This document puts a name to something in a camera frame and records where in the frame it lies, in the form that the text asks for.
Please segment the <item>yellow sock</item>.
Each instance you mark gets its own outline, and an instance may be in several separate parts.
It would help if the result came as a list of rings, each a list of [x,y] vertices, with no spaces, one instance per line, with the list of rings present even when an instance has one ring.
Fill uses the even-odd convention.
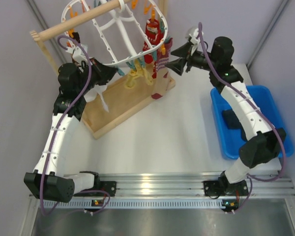
[[[151,74],[148,72],[148,70],[146,69],[146,67],[142,66],[138,59],[136,59],[134,63],[136,67],[136,75],[139,77],[144,77],[146,84],[149,86],[152,86],[153,78]]]
[[[124,87],[126,89],[133,89],[136,85],[136,79],[138,79],[139,77],[141,77],[141,75],[138,71],[130,69],[129,73],[126,76]]]

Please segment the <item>white round clip hanger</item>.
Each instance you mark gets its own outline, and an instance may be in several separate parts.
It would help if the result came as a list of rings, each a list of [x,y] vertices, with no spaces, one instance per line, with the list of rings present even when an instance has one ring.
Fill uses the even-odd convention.
[[[111,10],[90,21],[67,30],[78,32],[81,45],[90,58],[96,58],[102,64],[114,67],[126,67],[127,61],[144,59],[144,55],[152,54],[153,61],[162,56],[158,49],[168,38],[168,24],[161,8],[153,0],[153,7],[144,14],[144,0],[122,1],[123,6]],[[152,18],[164,24],[164,37],[158,45],[151,45],[145,34],[147,20]],[[150,47],[143,51],[144,43]]]

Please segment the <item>dark navy sock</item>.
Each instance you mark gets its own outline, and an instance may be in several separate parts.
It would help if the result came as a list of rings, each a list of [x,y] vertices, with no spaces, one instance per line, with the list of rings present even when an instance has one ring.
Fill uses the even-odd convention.
[[[247,142],[246,134],[239,119],[232,109],[222,111],[223,120],[230,130],[240,130],[241,139]]]

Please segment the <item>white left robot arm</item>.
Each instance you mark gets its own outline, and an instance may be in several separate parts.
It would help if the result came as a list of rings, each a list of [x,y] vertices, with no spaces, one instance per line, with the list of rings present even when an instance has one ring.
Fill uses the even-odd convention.
[[[101,191],[98,173],[81,171],[65,177],[64,167],[69,144],[87,103],[85,95],[96,85],[106,85],[117,71],[96,59],[59,67],[59,94],[54,102],[50,133],[38,163],[24,176],[25,185],[37,199],[67,203],[83,190],[90,195]]]

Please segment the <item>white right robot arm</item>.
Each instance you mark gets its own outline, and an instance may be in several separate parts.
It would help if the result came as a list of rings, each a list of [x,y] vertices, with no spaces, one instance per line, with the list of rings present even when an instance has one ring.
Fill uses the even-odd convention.
[[[235,163],[223,171],[216,181],[206,181],[206,196],[217,197],[234,195],[244,190],[245,177],[250,170],[286,154],[284,141],[286,131],[276,128],[261,112],[250,95],[243,77],[232,65],[234,47],[227,37],[214,40],[211,52],[198,51],[197,47],[205,43],[197,36],[188,36],[187,42],[172,51],[178,59],[166,64],[166,67],[182,75],[195,67],[209,72],[211,84],[221,97],[230,105],[224,114],[239,123],[246,143],[239,148],[239,157]]]

